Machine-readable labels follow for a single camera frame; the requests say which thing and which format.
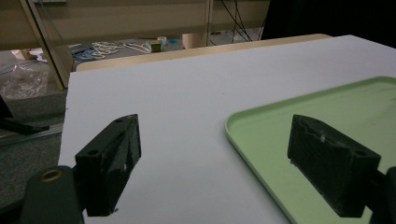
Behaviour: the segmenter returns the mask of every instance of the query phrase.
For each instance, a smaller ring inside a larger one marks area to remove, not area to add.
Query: black surface
[[[272,0],[262,39],[355,35],[396,48],[394,0]]]

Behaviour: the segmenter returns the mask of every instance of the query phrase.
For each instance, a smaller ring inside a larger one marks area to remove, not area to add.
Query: white table
[[[288,223],[229,143],[224,120],[377,76],[396,77],[396,49],[355,36],[76,72],[59,163],[74,166],[110,121],[138,114],[142,158],[120,210],[86,223]]]

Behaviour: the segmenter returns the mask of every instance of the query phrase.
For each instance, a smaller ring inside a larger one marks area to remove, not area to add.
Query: black cable
[[[242,27],[241,27],[241,25],[239,25],[239,23],[238,23],[238,22],[236,21],[236,19],[233,17],[233,14],[231,14],[230,10],[227,8],[227,6],[225,6],[223,0],[221,0],[221,3],[223,4],[224,8],[227,10],[228,14],[231,16],[231,18],[233,19],[233,21],[235,22],[235,24],[236,24],[241,30],[243,30]],[[240,35],[248,42],[248,40],[247,40],[238,30],[236,30],[236,32],[237,32],[238,34],[240,34]]]
[[[235,20],[233,21],[233,40],[235,38],[235,30],[236,30],[236,11],[235,11]]]
[[[245,35],[247,36],[247,39],[249,41],[253,41],[250,36],[248,35],[248,32],[245,28],[244,23],[242,22],[242,18],[241,18],[241,13],[239,12],[239,8],[238,8],[238,0],[233,0],[233,3],[235,4],[235,10],[236,10],[236,14],[238,14],[239,20],[241,21],[241,25],[242,25],[242,31],[245,33]]]
[[[264,32],[264,24],[266,21],[267,21],[267,16],[265,15],[264,20],[262,20],[262,28],[260,28],[259,36],[257,37],[257,40],[260,40],[262,38],[262,32]]]

